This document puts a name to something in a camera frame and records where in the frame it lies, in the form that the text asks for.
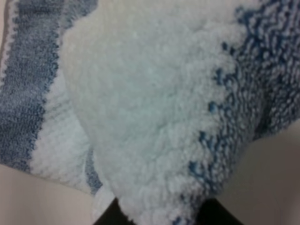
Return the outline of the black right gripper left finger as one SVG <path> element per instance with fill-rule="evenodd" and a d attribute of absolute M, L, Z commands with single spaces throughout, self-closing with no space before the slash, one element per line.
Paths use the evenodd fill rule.
<path fill-rule="evenodd" d="M 94 225 L 135 225 L 120 209 L 118 199 L 114 199 Z"/>

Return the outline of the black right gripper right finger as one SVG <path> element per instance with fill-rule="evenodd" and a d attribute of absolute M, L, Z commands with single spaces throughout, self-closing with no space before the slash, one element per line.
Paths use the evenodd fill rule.
<path fill-rule="evenodd" d="M 243 225 L 217 199 L 203 203 L 198 213 L 199 225 Z"/>

